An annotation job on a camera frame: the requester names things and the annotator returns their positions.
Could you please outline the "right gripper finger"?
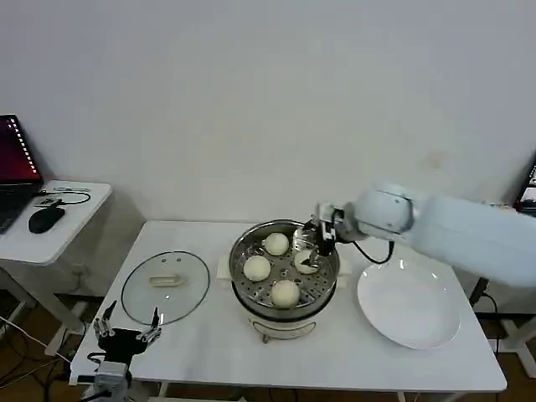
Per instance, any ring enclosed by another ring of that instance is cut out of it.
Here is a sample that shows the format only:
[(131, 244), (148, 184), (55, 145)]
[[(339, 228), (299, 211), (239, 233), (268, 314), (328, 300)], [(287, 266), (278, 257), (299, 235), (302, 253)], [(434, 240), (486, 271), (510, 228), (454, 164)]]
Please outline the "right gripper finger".
[(303, 225), (292, 234), (292, 248), (294, 250), (314, 250), (321, 240), (321, 231), (315, 225)]
[(317, 269), (320, 262), (320, 257), (314, 249), (304, 249), (298, 252), (298, 268), (299, 269)]

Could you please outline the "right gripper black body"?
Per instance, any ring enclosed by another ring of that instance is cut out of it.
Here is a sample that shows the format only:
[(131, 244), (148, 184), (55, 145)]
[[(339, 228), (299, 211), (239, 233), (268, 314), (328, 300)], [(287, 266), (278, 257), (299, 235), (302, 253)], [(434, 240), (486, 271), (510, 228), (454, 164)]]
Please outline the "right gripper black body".
[(337, 232), (332, 221), (320, 220), (319, 254), (330, 255), (336, 248)]

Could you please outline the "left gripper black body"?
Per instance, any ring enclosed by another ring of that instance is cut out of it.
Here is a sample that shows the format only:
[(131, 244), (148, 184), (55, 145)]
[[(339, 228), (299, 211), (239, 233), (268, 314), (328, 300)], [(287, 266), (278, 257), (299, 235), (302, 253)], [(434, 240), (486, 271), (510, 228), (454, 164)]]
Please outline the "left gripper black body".
[(100, 336), (98, 347), (105, 352), (105, 361), (114, 363), (130, 363), (134, 356), (147, 349), (147, 342), (138, 339), (140, 331), (116, 328), (113, 335)]

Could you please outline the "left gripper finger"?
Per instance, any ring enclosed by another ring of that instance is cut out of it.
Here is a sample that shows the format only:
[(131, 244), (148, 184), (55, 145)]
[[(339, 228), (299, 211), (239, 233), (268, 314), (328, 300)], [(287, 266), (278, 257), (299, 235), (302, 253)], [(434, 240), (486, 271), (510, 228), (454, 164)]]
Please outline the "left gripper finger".
[(162, 327), (160, 323), (160, 315), (158, 308), (155, 307), (152, 315), (152, 321), (150, 327), (136, 336), (136, 340), (144, 343), (153, 343), (156, 341), (162, 333)]
[(114, 335), (114, 330), (110, 325), (110, 318), (115, 309), (116, 301), (113, 301), (105, 310), (101, 317), (96, 317), (93, 321), (93, 328), (97, 339)]

